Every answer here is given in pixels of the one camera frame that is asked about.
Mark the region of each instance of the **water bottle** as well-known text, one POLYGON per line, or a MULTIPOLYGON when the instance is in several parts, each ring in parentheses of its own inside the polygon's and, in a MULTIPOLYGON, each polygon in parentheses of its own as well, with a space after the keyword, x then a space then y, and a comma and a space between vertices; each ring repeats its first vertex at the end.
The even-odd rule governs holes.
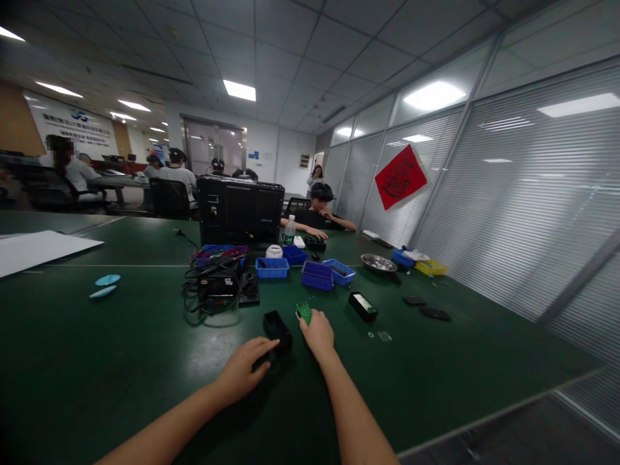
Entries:
POLYGON ((295 215, 289 215, 289 222, 284 227, 284 245, 293 245, 295 242, 295 215))

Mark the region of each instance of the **blue oval piece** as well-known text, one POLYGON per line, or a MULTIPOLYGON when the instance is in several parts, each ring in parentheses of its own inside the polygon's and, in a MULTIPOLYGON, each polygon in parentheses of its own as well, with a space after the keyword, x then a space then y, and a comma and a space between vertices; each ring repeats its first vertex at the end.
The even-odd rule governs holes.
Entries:
POLYGON ((110 285, 110 284, 114 284, 120 278, 121 278, 120 274, 108 274, 107 276, 104 276, 103 278, 99 278, 98 280, 96 280, 95 281, 95 285, 110 285))
POLYGON ((92 293, 90 295, 90 298, 103 297, 105 295, 108 295, 115 289, 116 289, 116 286, 104 287, 102 290, 92 293))

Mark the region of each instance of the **yellow basket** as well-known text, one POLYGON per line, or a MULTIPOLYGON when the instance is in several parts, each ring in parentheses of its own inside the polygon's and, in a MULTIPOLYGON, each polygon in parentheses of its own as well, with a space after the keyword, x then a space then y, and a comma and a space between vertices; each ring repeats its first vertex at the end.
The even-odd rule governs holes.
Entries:
POLYGON ((435 260, 426 260, 425 262, 417 262, 415 269, 422 271, 426 276, 444 276, 448 267, 442 265, 435 260))

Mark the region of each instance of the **metal bowl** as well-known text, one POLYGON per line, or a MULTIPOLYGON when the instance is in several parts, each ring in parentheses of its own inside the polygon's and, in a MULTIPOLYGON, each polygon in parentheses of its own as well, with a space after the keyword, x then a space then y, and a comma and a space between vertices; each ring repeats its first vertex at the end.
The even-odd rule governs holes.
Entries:
POLYGON ((364 254, 362 255, 362 261, 367 267, 383 273, 394 273, 398 269, 394 263, 379 255, 364 254))

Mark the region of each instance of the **table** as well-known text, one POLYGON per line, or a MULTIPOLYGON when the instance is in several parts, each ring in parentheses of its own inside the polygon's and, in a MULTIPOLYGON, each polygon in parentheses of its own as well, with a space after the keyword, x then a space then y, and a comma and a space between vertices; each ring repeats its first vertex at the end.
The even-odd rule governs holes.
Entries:
POLYGON ((360 266, 361 253, 391 251, 350 232, 332 232, 322 254, 357 271, 350 289, 303 287, 301 267, 292 267, 285 280, 260 282, 260 306, 201 321, 180 298, 193 247, 174 235, 178 227, 200 237, 194 222, 123 218, 87 232, 105 244, 0 282, 0 392, 16 462, 94 462, 216 379, 234 348, 263 334, 262 315, 277 309, 293 334, 291 353, 206 425, 177 463, 339 463, 326 387, 294 315, 303 300, 325 311, 344 365, 401 454, 602 366, 449 278, 433 287, 414 271, 398 287, 360 266), (122 276, 116 292, 89 300, 94 281, 109 273, 122 276), (351 291, 375 304, 375 323, 348 305, 351 291), (404 295, 423 297, 453 321, 424 318, 404 295), (393 340, 382 342, 378 331, 393 340))

